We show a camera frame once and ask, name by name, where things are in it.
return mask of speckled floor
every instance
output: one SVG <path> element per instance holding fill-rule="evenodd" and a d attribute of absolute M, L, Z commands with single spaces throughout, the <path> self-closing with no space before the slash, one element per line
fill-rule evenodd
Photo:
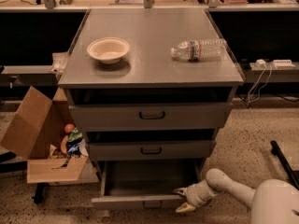
<path fill-rule="evenodd" d="M 287 180 L 278 158 L 270 152 L 276 140 L 293 169 L 299 169 L 299 103 L 262 99 L 247 109 L 234 99 L 218 144 L 203 174 L 212 167 L 232 179 L 257 187 L 269 178 Z M 1 109 L 0 138 L 14 112 Z M 201 223 L 249 224 L 250 211 L 229 195 L 222 195 L 194 212 L 178 215 L 174 210 L 97 211 L 91 204 L 100 184 L 47 187 L 45 202 L 32 200 L 36 185 L 26 184 L 26 173 L 0 174 L 0 223 Z"/>

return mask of cardboard box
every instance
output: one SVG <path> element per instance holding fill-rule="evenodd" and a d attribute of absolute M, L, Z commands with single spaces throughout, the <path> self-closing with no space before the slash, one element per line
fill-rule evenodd
<path fill-rule="evenodd" d="M 68 109 L 69 104 L 67 102 L 66 95 L 62 88 L 57 89 L 57 91 L 54 95 L 54 98 L 53 98 L 53 102 L 54 102 L 55 106 L 57 107 L 57 110 L 58 110 L 60 116 L 62 117 L 64 124 L 68 124 L 68 123 L 75 124 L 75 121 L 72 118 L 71 112 L 69 112 L 69 109 Z"/>
<path fill-rule="evenodd" d="M 83 168 L 83 171 L 76 181 L 55 181 L 49 182 L 50 186 L 60 186 L 60 185 L 73 185 L 73 184 L 82 184 L 82 183 L 98 183 L 99 178 L 96 175 L 96 168 L 93 167 L 92 162 L 87 159 L 86 164 Z"/>
<path fill-rule="evenodd" d="M 77 181 L 88 158 L 48 159 L 50 145 L 59 147 L 64 122 L 53 101 L 31 87 L 10 122 L 0 145 L 28 160 L 28 183 Z"/>

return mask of bottle cap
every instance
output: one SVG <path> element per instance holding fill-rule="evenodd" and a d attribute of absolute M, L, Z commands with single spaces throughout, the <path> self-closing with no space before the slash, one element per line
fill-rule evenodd
<path fill-rule="evenodd" d="M 176 49 L 171 49 L 171 56 L 172 57 L 177 57 L 178 56 L 178 53 L 177 53 Z"/>

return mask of desk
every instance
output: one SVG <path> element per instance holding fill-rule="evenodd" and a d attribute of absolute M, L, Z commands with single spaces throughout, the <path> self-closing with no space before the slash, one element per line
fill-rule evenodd
<path fill-rule="evenodd" d="M 117 36 L 131 46 L 104 65 L 86 48 Z M 218 38 L 199 8 L 92 9 L 59 81 L 102 179 L 98 209 L 174 208 L 197 182 L 243 83 L 231 57 L 174 61 L 182 40 Z"/>

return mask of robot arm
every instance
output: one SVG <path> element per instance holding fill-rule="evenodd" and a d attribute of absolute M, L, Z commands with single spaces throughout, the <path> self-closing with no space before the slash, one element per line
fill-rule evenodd
<path fill-rule="evenodd" d="M 229 193 L 251 210 L 251 224 L 299 223 L 299 190 L 281 180 L 266 180 L 255 190 L 235 182 L 219 169 L 211 169 L 204 181 L 174 192 L 187 199 L 177 208 L 177 213 L 192 211 Z"/>
<path fill-rule="evenodd" d="M 255 189 L 232 180 L 219 169 L 210 169 L 206 173 L 206 179 L 188 186 L 175 189 L 175 193 L 185 196 L 187 202 L 177 208 L 177 213 L 193 211 L 196 207 L 204 205 L 223 193 L 229 193 L 247 208 L 251 209 Z"/>

